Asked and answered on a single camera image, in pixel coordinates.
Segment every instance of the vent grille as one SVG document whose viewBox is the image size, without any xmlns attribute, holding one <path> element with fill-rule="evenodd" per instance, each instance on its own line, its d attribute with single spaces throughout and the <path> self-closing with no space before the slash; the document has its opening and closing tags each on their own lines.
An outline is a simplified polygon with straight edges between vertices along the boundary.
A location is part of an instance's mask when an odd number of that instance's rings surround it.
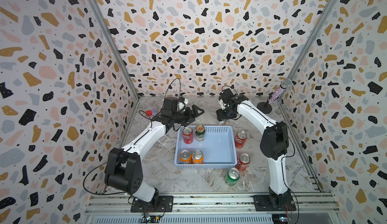
<svg viewBox="0 0 387 224">
<path fill-rule="evenodd" d="M 94 224 L 128 224 L 145 223 L 145 219 L 136 217 L 98 216 Z M 233 223 L 233 224 L 272 224 L 270 214 L 237 214 L 237 215 L 165 215 L 158 223 L 171 224 L 202 224 L 202 223 Z"/>
</svg>

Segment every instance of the green beer can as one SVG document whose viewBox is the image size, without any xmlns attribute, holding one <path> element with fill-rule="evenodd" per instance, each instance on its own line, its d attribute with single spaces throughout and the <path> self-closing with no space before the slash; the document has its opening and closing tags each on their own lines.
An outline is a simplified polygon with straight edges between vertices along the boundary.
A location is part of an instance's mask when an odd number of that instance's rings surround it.
<svg viewBox="0 0 387 224">
<path fill-rule="evenodd" d="M 203 125 L 197 125 L 195 130 L 196 141 L 201 142 L 206 137 L 206 129 Z"/>
</svg>

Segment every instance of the green soda can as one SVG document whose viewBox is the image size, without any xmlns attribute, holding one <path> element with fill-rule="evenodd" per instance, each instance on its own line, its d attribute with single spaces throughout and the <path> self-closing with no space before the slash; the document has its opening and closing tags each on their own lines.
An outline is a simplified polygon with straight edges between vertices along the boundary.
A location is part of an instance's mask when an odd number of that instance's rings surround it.
<svg viewBox="0 0 387 224">
<path fill-rule="evenodd" d="M 236 168 L 229 169 L 226 175 L 226 184 L 228 184 L 229 186 L 235 185 L 238 182 L 239 177 L 239 170 L 237 170 Z"/>
<path fill-rule="evenodd" d="M 197 125 L 195 130 L 196 141 L 201 142 L 206 137 L 206 129 L 203 125 Z"/>
</svg>

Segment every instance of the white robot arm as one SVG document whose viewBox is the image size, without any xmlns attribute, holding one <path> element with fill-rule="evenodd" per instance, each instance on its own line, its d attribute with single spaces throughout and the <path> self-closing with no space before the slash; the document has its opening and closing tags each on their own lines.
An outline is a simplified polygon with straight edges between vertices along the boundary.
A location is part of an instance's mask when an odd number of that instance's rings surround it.
<svg viewBox="0 0 387 224">
<path fill-rule="evenodd" d="M 158 206 L 158 190 L 143 181 L 141 158 L 175 123 L 186 127 L 204 113 L 196 105 L 186 107 L 187 103 L 183 97 L 166 97 L 160 112 L 140 135 L 121 149 L 113 148 L 105 169 L 105 184 L 142 200 L 148 209 Z"/>
<path fill-rule="evenodd" d="M 244 95 L 233 94 L 230 88 L 220 93 L 221 109 L 216 111 L 217 120 L 222 124 L 225 120 L 237 117 L 237 113 L 247 118 L 262 134 L 261 151 L 267 157 L 270 171 L 271 206 L 279 208 L 289 198 L 290 190 L 286 181 L 285 161 L 288 143 L 287 126 L 284 122 L 276 122 L 257 109 Z"/>
</svg>

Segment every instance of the sparkly microphone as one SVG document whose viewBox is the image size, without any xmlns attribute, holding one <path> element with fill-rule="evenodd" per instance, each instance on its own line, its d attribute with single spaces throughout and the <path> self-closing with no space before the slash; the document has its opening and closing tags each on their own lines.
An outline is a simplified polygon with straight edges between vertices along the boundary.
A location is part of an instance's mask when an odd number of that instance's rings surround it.
<svg viewBox="0 0 387 224">
<path fill-rule="evenodd" d="M 281 95 L 281 93 L 283 91 L 285 91 L 285 89 L 288 88 L 289 86 L 291 86 L 291 79 L 289 79 L 289 78 L 284 79 L 281 82 L 281 85 L 279 85 L 279 87 L 276 89 L 276 91 L 274 91 L 274 93 L 271 95 L 271 97 L 268 101 L 270 103 L 275 101 L 279 97 L 279 95 Z"/>
<path fill-rule="evenodd" d="M 284 79 L 281 82 L 281 85 L 279 85 L 279 87 L 276 89 L 276 91 L 271 94 L 270 98 L 266 102 L 258 103 L 257 108 L 264 114 L 270 113 L 272 110 L 272 107 L 271 105 L 269 105 L 269 102 L 272 103 L 273 101 L 275 101 L 279 97 L 279 95 L 281 95 L 281 93 L 285 91 L 286 88 L 291 86 L 291 83 L 292 83 L 291 79 L 289 78 Z"/>
</svg>

